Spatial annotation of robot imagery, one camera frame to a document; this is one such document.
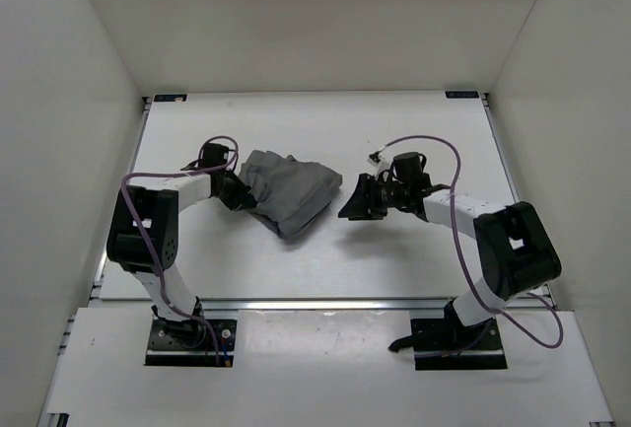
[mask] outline black label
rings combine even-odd
[[[445,97],[448,99],[479,99],[480,94],[474,90],[456,90],[445,92]]]
[[[186,102],[186,94],[180,95],[156,95],[154,102]]]

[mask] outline white table surface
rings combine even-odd
[[[143,365],[146,307],[81,309],[48,412],[67,427],[577,427],[609,421],[572,313],[545,350],[499,319],[508,370],[416,372],[408,312],[241,312],[232,369]],[[544,339],[544,311],[515,312]]]
[[[431,298],[464,292],[449,229],[396,210],[381,222],[336,218],[358,174],[374,171],[368,154],[403,135],[434,134],[456,144],[463,158],[458,193],[513,202],[476,99],[448,100],[443,92],[189,95],[183,103],[152,104],[135,169],[174,172],[217,134],[239,141],[242,161],[253,149],[292,154],[335,169],[344,183],[329,209],[292,243],[246,213],[231,213],[218,199],[182,212],[177,265],[203,299]],[[427,155],[434,183],[449,183],[455,167],[449,149],[415,141],[389,155],[410,150]],[[471,271],[479,276],[475,243],[462,241]],[[147,294],[109,263],[101,298],[146,299]]]

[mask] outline gray cloth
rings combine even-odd
[[[293,237],[307,227],[342,184],[342,176],[322,164],[258,150],[242,164],[239,178],[258,202],[248,211],[262,217],[280,238]]]

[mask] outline white wall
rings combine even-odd
[[[143,94],[488,91],[534,0],[93,0]]]
[[[0,0],[3,426],[36,424],[141,109],[90,0]]]
[[[631,425],[630,86],[631,0],[539,0],[491,101],[618,425]]]

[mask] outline cable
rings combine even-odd
[[[488,331],[491,329],[491,325],[492,325],[493,321],[489,320],[487,323],[484,324],[484,328],[482,328],[482,331],[480,331],[480,334],[477,335],[477,337],[468,345],[466,345],[464,348],[459,348],[458,350],[452,350],[452,351],[441,351],[439,353],[420,353],[420,354],[414,354],[414,358],[437,358],[437,357],[446,357],[446,356],[454,356],[454,355],[459,355],[460,353],[464,353],[466,350],[470,350],[471,348],[473,348],[475,345],[477,345],[480,340],[482,338],[484,338],[484,335],[486,335],[488,333]]]
[[[142,224],[142,219],[140,218],[140,215],[138,215],[138,211],[136,210],[136,207],[134,206],[134,203],[131,200],[131,197],[129,196],[129,190],[127,189],[127,185],[129,181],[132,180],[133,178],[184,178],[184,177],[200,176],[202,174],[217,173],[219,171],[222,171],[223,169],[231,165],[239,156],[239,144],[237,143],[237,141],[235,141],[235,139],[231,138],[230,136],[220,135],[220,136],[214,136],[206,140],[206,142],[204,142],[204,145],[212,141],[216,141],[218,139],[227,139],[228,141],[231,141],[235,145],[235,151],[226,164],[223,164],[221,166],[215,166],[214,168],[197,169],[194,171],[187,171],[184,173],[173,173],[173,174],[129,173],[122,178],[122,181],[120,183],[120,194],[122,195],[122,198],[125,201],[127,208],[129,209],[131,218],[133,218],[134,222],[136,222],[136,226],[138,227],[140,236],[145,242],[145,245],[147,246],[147,250],[149,251],[149,255],[151,256],[151,259],[153,260],[154,264],[153,266],[151,266],[151,269],[153,273],[160,279],[160,296],[162,297],[162,300],[165,302],[165,304],[167,304],[169,309],[171,309],[174,313],[176,313],[180,317],[194,320],[200,323],[201,325],[203,325],[204,328],[207,329],[207,332],[210,333],[210,336],[213,339],[213,345],[215,348],[215,362],[217,365],[219,365],[219,343],[217,342],[217,335],[215,334],[215,330],[213,330],[213,327],[210,324],[210,322],[206,320],[204,317],[199,317],[194,314],[187,314],[186,312],[176,307],[169,299],[169,296],[167,295],[167,281],[165,280],[165,269],[162,266],[162,263],[160,262],[160,257],[158,256],[156,247],[154,247],[154,244],[151,241],[151,237],[149,236],[149,233],[147,233],[147,230],[145,229],[144,225]],[[198,156],[199,159],[201,159],[201,152],[202,150],[200,149],[199,156]]]
[[[230,368],[231,362],[230,362],[230,358],[228,357],[228,349],[226,348],[226,340],[224,340],[223,338],[221,339],[221,347],[224,350],[224,364]]]
[[[506,312],[500,311],[500,310],[497,310],[497,309],[493,309],[493,308],[487,306],[486,303],[480,297],[479,293],[477,292],[477,289],[475,288],[475,284],[473,283],[473,279],[471,278],[471,274],[469,272],[469,269],[468,269],[468,267],[466,265],[466,261],[464,260],[464,253],[462,252],[462,246],[460,244],[460,237],[459,237],[459,234],[457,232],[457,221],[456,221],[456,183],[457,183],[457,180],[460,177],[460,169],[462,167],[462,159],[460,158],[460,153],[458,152],[456,146],[454,146],[448,140],[443,139],[443,138],[439,138],[438,136],[432,136],[432,135],[429,135],[429,134],[412,134],[412,135],[409,135],[409,136],[403,136],[402,138],[398,138],[398,139],[395,139],[393,141],[390,141],[389,143],[385,144],[380,149],[378,149],[376,154],[381,153],[384,149],[389,148],[390,146],[392,146],[394,144],[400,143],[401,141],[407,141],[407,140],[410,140],[410,139],[427,139],[427,140],[430,140],[430,141],[437,141],[439,143],[442,143],[442,144],[446,145],[448,148],[450,148],[452,150],[452,152],[454,153],[454,156],[456,157],[456,171],[454,172],[454,178],[452,179],[452,183],[450,184],[450,216],[451,216],[451,220],[452,220],[452,234],[454,236],[454,245],[456,246],[456,254],[457,254],[458,261],[460,263],[460,267],[462,268],[462,273],[464,274],[464,278],[466,279],[466,283],[469,286],[469,289],[470,289],[471,293],[473,294],[473,297],[475,297],[475,300],[482,307],[482,309],[484,309],[489,314],[493,314],[493,315],[496,315],[496,316],[498,316],[498,315],[499,316],[504,316],[514,326],[516,326],[519,330],[521,330],[524,334],[526,334],[532,341],[534,341],[538,345],[541,345],[542,347],[548,348],[548,349],[554,349],[554,348],[558,348],[559,346],[561,346],[561,344],[563,343],[563,338],[564,338],[563,323],[561,322],[561,319],[559,319],[559,316],[556,314],[556,311],[554,311],[554,308],[552,306],[550,306],[542,297],[537,296],[537,295],[532,294],[532,293],[527,293],[527,295],[529,297],[534,298],[534,299],[538,300],[539,302],[541,302],[545,306],[545,308],[554,316],[554,319],[556,320],[557,325],[559,327],[559,337],[558,337],[557,341],[554,342],[554,343],[546,343],[546,342],[540,340],[534,334],[532,334],[532,332],[530,332],[527,328],[525,328],[523,325],[521,325],[518,321],[516,321],[513,317],[511,317]]]
[[[194,350],[195,348],[197,348],[198,346],[201,346],[201,344],[204,342],[204,340],[206,339],[206,334],[208,333],[208,329],[204,326],[204,331],[201,335],[201,339],[199,340],[198,343],[194,344],[193,346],[186,346],[186,345],[182,345],[181,343],[179,343],[177,340],[174,340],[175,343],[177,343],[181,348],[183,348],[184,350]]]

